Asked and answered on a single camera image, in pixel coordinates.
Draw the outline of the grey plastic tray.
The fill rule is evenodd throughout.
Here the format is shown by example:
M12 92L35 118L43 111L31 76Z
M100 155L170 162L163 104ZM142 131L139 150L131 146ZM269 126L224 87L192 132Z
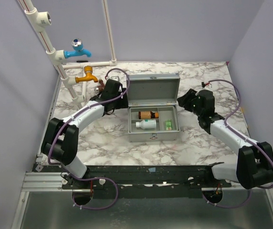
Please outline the grey plastic tray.
M158 119L151 119L156 120L157 126L155 129L141 129L136 128L136 122L141 122L144 119L138 118L138 112L140 111L152 111L158 112L159 118ZM166 120L172 120L172 127L173 130L165 130L164 122ZM174 106L158 106L158 107L132 107L129 108L129 132L130 133L153 133L153 132L175 132L179 131L179 124L177 118L177 110Z

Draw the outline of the grey metal medicine box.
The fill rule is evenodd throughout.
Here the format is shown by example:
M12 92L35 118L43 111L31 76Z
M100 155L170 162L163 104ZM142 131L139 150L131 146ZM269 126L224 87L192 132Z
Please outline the grey metal medicine box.
M130 142L173 141L180 133L177 97L180 76L130 75L128 139Z

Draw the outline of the brown medicine bottle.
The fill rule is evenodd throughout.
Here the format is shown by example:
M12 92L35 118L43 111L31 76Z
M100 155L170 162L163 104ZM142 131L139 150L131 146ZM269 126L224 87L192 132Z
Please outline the brown medicine bottle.
M138 118L139 119L158 119L159 114L158 112L152 112L152 111L140 111L138 112Z

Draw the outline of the white medicine bottle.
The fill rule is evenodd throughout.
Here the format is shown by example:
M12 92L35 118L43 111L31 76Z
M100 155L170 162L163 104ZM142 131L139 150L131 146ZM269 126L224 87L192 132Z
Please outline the white medicine bottle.
M142 120L141 122L136 122L136 128L141 128L141 129L155 129L157 126L156 120Z

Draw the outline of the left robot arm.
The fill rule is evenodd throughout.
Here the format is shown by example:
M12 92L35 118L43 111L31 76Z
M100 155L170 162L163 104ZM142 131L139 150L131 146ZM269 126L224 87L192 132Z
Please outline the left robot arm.
M109 112L127 108L127 96L122 95L125 90L119 81L108 79L103 91L92 97L82 109L63 119L52 118L48 123L41 152L70 172L78 188L87 187L90 181L86 165L77 156L79 134Z

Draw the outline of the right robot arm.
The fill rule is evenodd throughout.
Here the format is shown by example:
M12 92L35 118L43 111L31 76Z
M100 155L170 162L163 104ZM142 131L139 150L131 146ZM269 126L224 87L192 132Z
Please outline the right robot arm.
M236 155L234 164L217 163L203 175L204 183L216 186L221 180L240 183L245 189L273 187L273 150L238 132L215 111L215 97L209 90L190 89L177 99L180 107L198 117L199 126L228 146Z

